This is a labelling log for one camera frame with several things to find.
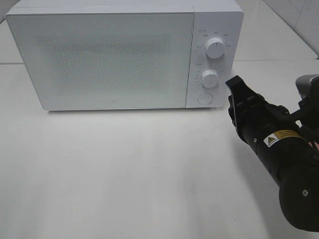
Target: warning label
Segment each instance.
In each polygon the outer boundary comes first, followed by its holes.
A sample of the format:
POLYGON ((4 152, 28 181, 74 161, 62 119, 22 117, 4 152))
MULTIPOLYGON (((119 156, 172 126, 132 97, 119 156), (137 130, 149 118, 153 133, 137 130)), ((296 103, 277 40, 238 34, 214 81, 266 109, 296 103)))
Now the warning label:
POLYGON ((270 135, 268 135, 265 139, 264 139, 264 143, 268 146, 271 147, 273 144, 275 144, 276 142, 278 142, 279 140, 283 139, 283 138, 289 138, 289 137, 298 137, 298 138, 302 138, 297 132, 293 131, 293 130, 280 130, 277 132, 274 132, 270 135))

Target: white tabletop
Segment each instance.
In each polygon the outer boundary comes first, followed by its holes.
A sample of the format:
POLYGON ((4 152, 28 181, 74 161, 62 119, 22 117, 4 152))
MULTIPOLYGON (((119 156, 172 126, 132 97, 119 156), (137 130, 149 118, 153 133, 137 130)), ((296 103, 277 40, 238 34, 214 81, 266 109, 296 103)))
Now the white tabletop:
MULTIPOLYGON (((317 60, 235 62, 274 104, 317 60)), ((0 238, 315 239, 222 109, 47 112, 23 65, 0 65, 0 238)))
MULTIPOLYGON (((317 59, 262 0, 237 0, 245 12, 235 61, 317 59)), ((7 22, 0 24, 0 64, 22 63, 7 22)))

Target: screw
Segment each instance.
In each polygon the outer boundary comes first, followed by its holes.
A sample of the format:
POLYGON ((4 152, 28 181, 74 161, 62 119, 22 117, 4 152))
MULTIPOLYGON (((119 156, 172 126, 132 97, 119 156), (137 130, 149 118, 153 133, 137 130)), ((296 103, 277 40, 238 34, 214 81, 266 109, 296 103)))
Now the screw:
POLYGON ((303 196, 304 196, 304 197, 308 196, 308 191, 307 191, 306 189, 303 190, 303 196))

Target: microwave door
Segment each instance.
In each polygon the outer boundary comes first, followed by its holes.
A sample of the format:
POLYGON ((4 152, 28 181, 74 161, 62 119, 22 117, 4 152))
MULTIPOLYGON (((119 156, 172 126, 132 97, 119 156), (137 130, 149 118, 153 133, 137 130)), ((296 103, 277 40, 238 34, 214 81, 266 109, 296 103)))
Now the microwave door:
POLYGON ((184 108, 193 13, 9 16, 43 108, 184 108))

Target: power level knob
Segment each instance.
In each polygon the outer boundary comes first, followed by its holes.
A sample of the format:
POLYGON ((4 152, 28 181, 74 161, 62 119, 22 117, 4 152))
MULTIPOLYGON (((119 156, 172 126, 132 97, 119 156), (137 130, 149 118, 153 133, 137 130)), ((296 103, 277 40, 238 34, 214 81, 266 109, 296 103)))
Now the power level knob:
POLYGON ((201 83, 206 88, 213 88, 218 85, 219 77, 216 71, 207 70, 201 75, 201 83))
POLYGON ((221 37, 213 37, 205 44, 206 54, 210 58, 218 58, 224 54, 225 43, 221 37))

